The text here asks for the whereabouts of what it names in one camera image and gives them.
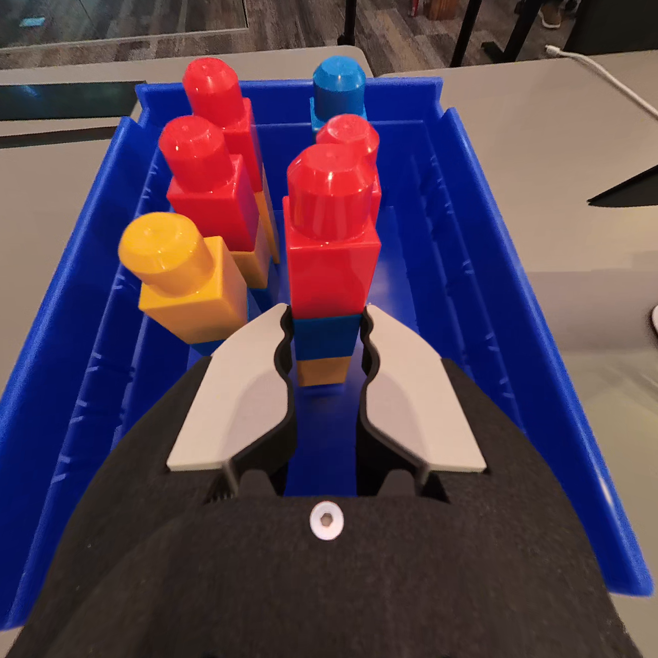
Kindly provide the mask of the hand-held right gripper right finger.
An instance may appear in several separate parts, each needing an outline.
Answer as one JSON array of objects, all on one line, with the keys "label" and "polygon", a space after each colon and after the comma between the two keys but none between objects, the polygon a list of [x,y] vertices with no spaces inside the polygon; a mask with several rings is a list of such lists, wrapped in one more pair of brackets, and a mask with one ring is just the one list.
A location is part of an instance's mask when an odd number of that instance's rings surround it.
[{"label": "hand-held right gripper right finger", "polygon": [[420,496],[445,496],[439,473],[484,473],[478,443],[440,354],[374,304],[361,317],[366,375],[356,423],[357,495],[376,496],[392,471]]}]

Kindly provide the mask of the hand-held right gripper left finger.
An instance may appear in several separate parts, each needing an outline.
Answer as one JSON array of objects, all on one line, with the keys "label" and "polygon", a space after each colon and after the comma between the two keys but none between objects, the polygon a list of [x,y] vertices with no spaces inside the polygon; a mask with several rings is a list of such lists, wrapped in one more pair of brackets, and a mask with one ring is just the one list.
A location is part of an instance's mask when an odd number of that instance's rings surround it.
[{"label": "hand-held right gripper left finger", "polygon": [[244,473],[262,471],[283,494],[297,447],[292,338],[292,309],[278,303],[213,352],[167,459],[170,471],[218,471],[228,495]]}]

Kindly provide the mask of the yellow mega block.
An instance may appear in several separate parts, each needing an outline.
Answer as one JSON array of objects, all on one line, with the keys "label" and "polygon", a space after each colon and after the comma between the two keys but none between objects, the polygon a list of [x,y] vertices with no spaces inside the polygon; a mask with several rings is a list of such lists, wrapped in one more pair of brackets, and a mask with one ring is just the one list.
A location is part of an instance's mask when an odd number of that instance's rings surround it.
[{"label": "yellow mega block", "polygon": [[351,357],[329,357],[297,361],[297,378],[302,387],[343,384]]}]

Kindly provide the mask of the blue mega block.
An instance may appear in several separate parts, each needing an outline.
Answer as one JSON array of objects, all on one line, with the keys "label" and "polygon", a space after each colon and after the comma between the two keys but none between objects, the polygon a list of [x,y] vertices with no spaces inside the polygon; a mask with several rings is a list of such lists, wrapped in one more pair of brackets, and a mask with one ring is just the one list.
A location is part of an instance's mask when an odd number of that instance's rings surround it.
[{"label": "blue mega block", "polygon": [[295,358],[309,361],[351,357],[357,342],[361,314],[293,319]]}]

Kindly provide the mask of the blue plastic bin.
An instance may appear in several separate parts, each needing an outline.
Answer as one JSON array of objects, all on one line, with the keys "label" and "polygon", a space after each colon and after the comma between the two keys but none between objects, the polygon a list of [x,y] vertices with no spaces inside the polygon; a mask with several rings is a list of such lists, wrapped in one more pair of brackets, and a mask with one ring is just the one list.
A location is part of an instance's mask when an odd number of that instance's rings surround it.
[{"label": "blue plastic bin", "polygon": [[[588,534],[609,590],[654,583],[571,379],[440,78],[370,79],[382,243],[369,300],[450,358],[538,448]],[[137,87],[1,401],[1,629],[25,624],[61,534],[105,457],[199,358],[137,309],[117,247],[167,210],[165,124],[181,83]]]}]

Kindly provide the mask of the red mega block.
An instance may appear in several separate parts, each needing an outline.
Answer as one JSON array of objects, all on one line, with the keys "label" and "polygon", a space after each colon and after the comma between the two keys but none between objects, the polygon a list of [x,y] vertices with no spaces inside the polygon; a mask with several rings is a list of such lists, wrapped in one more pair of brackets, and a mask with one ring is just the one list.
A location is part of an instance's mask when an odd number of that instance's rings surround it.
[{"label": "red mega block", "polygon": [[362,313],[381,248],[375,181],[374,169],[347,145],[311,145],[288,167],[282,208],[294,319]]}]

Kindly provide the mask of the cluster of block towers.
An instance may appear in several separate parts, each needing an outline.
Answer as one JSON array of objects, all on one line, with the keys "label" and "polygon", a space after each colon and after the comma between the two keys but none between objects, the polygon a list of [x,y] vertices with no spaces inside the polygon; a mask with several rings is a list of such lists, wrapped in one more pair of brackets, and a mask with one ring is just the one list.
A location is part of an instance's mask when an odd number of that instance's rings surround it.
[{"label": "cluster of block towers", "polygon": [[[201,354],[247,321],[246,293],[273,304],[270,279],[280,239],[251,101],[235,71],[215,58],[194,60],[183,88],[192,113],[167,123],[160,154],[172,178],[172,211],[135,220],[120,243],[122,264],[142,281],[139,308]],[[381,201],[380,138],[366,117],[365,75],[331,57],[313,75],[314,144],[354,148],[374,169],[373,220]]]}]

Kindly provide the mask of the black flat plate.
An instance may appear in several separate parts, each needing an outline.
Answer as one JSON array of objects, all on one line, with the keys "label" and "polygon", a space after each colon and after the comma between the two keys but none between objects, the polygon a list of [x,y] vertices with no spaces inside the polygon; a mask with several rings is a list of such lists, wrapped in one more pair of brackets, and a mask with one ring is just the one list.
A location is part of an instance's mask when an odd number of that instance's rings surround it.
[{"label": "black flat plate", "polygon": [[129,115],[144,80],[1,86],[1,123]]}]

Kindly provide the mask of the black desk frame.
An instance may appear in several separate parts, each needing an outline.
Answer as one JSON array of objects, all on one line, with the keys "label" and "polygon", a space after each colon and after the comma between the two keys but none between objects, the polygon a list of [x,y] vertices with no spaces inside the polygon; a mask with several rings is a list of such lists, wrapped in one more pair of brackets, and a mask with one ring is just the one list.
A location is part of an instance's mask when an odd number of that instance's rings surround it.
[{"label": "black desk frame", "polygon": [[[481,48],[493,63],[514,62],[521,52],[528,33],[538,16],[543,1],[522,1],[521,12],[516,20],[513,31],[505,46],[501,49],[494,41],[482,43]],[[478,17],[482,1],[469,1],[465,10],[459,36],[450,61],[450,67],[460,67],[466,53],[467,45],[473,33],[475,21]]]}]

